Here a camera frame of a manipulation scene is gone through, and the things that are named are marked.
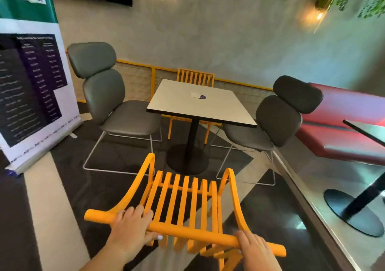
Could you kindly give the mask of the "person's left hand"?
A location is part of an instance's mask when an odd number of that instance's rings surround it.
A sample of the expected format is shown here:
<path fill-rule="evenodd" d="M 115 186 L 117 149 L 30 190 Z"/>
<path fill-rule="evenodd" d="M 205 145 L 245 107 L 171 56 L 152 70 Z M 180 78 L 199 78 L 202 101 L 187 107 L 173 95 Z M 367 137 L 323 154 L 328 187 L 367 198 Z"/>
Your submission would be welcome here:
<path fill-rule="evenodd" d="M 144 245 L 150 242 L 145 241 L 145 233 L 149 232 L 147 228 L 153 217 L 152 210 L 146 213 L 143 212 L 143 224 L 134 225 L 134 210 L 134 207 L 129 207 L 124 211 L 123 224 L 117 228 L 112 226 L 106 243 L 118 245 L 120 248 L 127 250 L 131 256 L 129 262 L 137 256 Z"/>

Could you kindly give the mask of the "person's right hand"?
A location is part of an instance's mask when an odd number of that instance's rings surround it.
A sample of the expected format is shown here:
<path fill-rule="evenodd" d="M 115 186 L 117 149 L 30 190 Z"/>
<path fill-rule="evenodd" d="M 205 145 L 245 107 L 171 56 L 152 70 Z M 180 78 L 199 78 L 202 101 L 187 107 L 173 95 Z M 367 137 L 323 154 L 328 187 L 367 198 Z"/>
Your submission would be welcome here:
<path fill-rule="evenodd" d="M 242 254 L 244 271 L 282 271 L 274 254 Z"/>

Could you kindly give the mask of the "yellow slatted metal chair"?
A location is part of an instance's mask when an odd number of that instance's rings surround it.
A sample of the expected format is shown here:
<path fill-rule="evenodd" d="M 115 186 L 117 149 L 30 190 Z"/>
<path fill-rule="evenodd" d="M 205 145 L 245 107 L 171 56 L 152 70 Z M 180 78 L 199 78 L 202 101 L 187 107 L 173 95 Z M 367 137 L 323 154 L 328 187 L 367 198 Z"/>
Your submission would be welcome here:
<path fill-rule="evenodd" d="M 179 68 L 177 71 L 177 78 L 176 78 L 177 82 L 201 85 L 205 87 L 214 87 L 214 80 L 215 80 L 215 74 L 211 74 L 211 73 L 200 72 L 197 70 L 190 70 L 190 69 L 181 69 L 181 68 Z M 170 116 L 170 115 L 164 115 L 164 114 L 162 116 L 170 118 L 169 130 L 168 130 L 168 136 L 167 136 L 168 139 L 171 138 L 173 120 L 192 122 L 191 118 L 176 117 L 176 116 Z M 222 126 L 222 123 L 209 122 L 205 120 L 201 120 L 200 123 L 207 125 L 207 130 L 206 130 L 205 140 L 204 140 L 204 144 L 206 145 L 208 142 L 211 126 L 213 125 Z"/>
<path fill-rule="evenodd" d="M 155 154 L 149 153 L 123 198 L 110 210 L 89 209 L 84 220 L 113 225 L 118 211 L 131 202 L 145 176 L 148 177 L 140 204 L 144 213 L 153 208 L 159 195 L 155 214 L 148 231 L 163 235 L 159 246 L 165 248 L 169 237 L 174 237 L 172 246 L 178 252 L 184 248 L 189 254 L 213 257 L 218 261 L 219 271 L 234 271 L 243 258 L 239 242 L 234 235 L 223 233 L 222 195 L 229 186 L 234 216 L 240 230 L 249 227 L 243 216 L 238 197 L 237 181 L 233 169 L 227 168 L 219 185 L 208 181 L 176 174 L 172 177 L 162 171 L 155 174 Z"/>

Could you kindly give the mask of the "person's left forearm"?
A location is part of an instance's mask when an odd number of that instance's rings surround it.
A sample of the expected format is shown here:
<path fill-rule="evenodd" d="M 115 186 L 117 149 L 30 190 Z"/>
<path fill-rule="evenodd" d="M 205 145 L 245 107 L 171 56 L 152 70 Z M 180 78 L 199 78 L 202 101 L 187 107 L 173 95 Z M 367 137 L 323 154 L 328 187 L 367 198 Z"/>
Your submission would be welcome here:
<path fill-rule="evenodd" d="M 106 244 L 79 271 L 123 271 L 130 257 L 130 253 L 118 245 Z"/>

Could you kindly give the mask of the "grey padded chair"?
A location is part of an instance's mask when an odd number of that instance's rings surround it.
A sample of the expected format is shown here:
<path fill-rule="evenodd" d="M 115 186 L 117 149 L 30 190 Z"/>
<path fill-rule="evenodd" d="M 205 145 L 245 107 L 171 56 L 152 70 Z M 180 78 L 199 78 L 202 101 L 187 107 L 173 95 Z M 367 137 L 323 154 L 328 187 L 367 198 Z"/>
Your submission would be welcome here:
<path fill-rule="evenodd" d="M 231 142 L 227 154 L 217 172 L 216 179 L 220 180 L 220 172 L 232 149 L 242 146 L 270 153 L 272 163 L 273 183 L 245 182 L 247 184 L 274 186 L 276 175 L 273 169 L 273 151 L 283 147 L 302 124 L 302 114 L 312 113 L 322 102 L 323 93 L 320 89 L 291 76 L 280 76 L 273 84 L 274 95 L 262 100 L 255 113 L 256 128 L 224 123 L 222 125 L 226 137 Z"/>
<path fill-rule="evenodd" d="M 126 88 L 122 75 L 113 67 L 116 52 L 109 43 L 73 43 L 67 48 L 69 62 L 75 75 L 84 79 L 83 93 L 93 121 L 102 134 L 86 158 L 82 168 L 88 171 L 110 172 L 136 176 L 135 172 L 93 169 L 86 167 L 99 142 L 108 133 L 112 136 L 150 141 L 161 129 L 161 115 L 147 112 L 149 102 L 124 101 Z"/>

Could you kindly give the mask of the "yellow framed low partition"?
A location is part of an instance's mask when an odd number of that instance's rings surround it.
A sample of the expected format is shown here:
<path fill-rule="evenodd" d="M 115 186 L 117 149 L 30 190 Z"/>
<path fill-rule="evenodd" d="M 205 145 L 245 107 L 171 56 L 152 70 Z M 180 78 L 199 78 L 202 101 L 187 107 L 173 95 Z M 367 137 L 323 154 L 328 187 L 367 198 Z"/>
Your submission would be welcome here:
<path fill-rule="evenodd" d="M 118 59 L 113 68 L 123 77 L 126 88 L 125 100 L 149 101 L 161 80 L 176 80 L 177 78 L 177 69 L 139 64 L 132 61 Z M 217 75 L 214 77 L 214 87 L 232 90 L 242 102 L 245 101 L 248 104 L 257 104 L 263 97 L 272 93 L 271 88 L 221 79 Z"/>

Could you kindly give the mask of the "red upholstered bench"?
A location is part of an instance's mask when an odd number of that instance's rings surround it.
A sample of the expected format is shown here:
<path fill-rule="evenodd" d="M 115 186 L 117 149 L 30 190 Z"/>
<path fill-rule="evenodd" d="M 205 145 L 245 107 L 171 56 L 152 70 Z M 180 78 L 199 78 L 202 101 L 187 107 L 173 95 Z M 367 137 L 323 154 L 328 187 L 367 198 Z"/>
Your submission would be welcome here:
<path fill-rule="evenodd" d="M 310 83 L 323 93 L 320 105 L 303 122 L 296 137 L 318 157 L 385 166 L 385 147 L 343 120 L 385 127 L 385 97 Z"/>

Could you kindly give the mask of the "roll-up menu banner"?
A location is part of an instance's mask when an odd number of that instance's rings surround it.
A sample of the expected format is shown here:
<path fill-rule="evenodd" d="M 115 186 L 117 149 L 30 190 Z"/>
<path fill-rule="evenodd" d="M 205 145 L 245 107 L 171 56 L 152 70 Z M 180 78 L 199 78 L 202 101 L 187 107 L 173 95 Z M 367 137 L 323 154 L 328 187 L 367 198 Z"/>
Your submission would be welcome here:
<path fill-rule="evenodd" d="M 0 150 L 19 176 L 83 123 L 52 0 L 0 0 Z"/>

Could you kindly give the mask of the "black pedestal table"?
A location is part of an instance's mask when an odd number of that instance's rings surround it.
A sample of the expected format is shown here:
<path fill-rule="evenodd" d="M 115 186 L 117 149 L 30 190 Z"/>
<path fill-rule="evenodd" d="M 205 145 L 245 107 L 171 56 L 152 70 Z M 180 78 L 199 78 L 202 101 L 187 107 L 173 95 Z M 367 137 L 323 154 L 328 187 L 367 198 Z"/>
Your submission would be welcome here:
<path fill-rule="evenodd" d="M 346 119 L 343 123 L 385 147 L 385 127 Z M 367 206 L 383 191 L 385 191 L 385 172 L 357 197 L 336 189 L 327 189 L 323 193 L 323 198 L 334 214 L 350 227 L 365 235 L 379 238 L 385 234 L 385 228 L 378 216 Z"/>

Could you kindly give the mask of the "white square pedestal table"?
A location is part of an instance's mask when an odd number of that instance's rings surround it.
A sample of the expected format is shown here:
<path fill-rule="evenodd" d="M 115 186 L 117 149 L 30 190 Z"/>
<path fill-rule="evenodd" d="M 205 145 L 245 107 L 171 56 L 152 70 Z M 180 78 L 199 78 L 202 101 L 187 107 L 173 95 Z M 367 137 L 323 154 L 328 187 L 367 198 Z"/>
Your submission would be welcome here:
<path fill-rule="evenodd" d="M 192 92 L 206 99 L 192 98 Z M 201 120 L 256 128 L 257 124 L 231 90 L 163 79 L 146 109 L 149 113 L 191 118 L 187 143 L 172 146 L 166 163 L 175 173 L 199 175 L 209 163 L 206 153 L 195 147 Z"/>

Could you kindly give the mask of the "brass wall lamp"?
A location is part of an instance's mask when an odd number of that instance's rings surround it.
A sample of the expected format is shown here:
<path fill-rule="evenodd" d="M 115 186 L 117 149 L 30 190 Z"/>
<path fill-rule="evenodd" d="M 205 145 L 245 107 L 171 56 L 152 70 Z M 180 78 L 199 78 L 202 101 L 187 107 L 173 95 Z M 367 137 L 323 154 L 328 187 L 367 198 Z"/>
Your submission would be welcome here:
<path fill-rule="evenodd" d="M 321 22 L 326 16 L 333 0 L 316 0 L 315 1 L 315 19 L 318 22 Z"/>

